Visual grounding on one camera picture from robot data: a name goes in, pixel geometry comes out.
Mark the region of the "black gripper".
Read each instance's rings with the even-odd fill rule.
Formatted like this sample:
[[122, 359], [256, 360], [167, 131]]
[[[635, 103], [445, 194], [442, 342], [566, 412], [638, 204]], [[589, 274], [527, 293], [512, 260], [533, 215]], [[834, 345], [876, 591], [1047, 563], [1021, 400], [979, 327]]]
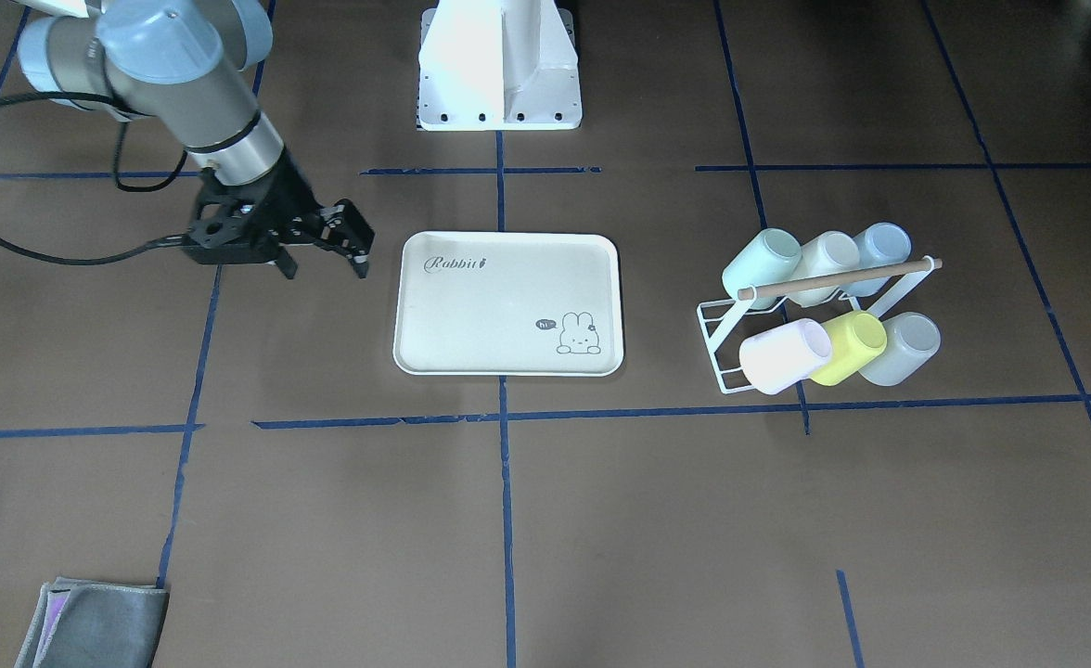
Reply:
[[287, 244], [314, 242], [367, 278], [376, 232], [349, 199], [322, 208], [290, 153], [249, 184], [224, 184], [211, 166], [200, 178], [182, 244], [195, 263], [272, 263], [292, 281], [297, 262]]

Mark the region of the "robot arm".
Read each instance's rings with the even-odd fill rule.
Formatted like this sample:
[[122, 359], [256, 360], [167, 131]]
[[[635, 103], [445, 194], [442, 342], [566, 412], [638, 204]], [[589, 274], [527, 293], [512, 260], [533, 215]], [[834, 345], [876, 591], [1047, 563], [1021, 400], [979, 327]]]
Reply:
[[119, 122], [159, 119], [197, 164], [185, 232], [165, 240], [195, 263], [273, 263], [295, 244], [370, 270], [375, 232], [353, 203], [321, 206], [244, 72], [273, 49], [257, 1], [36, 1], [17, 41], [33, 90]]

